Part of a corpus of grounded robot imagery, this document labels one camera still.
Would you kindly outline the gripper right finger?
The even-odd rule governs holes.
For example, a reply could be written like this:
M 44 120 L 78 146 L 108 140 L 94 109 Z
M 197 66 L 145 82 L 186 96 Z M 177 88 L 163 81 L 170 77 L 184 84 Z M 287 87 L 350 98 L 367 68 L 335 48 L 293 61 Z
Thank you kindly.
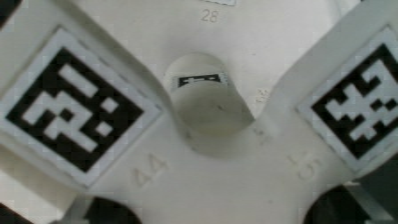
M 398 190 L 344 183 L 316 199 L 302 224 L 398 224 Z

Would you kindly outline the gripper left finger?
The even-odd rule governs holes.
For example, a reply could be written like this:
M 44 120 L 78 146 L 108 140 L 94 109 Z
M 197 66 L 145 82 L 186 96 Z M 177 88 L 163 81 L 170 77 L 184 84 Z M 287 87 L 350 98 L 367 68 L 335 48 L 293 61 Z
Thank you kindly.
M 55 224 L 142 224 L 131 209 L 117 201 L 80 195 Z

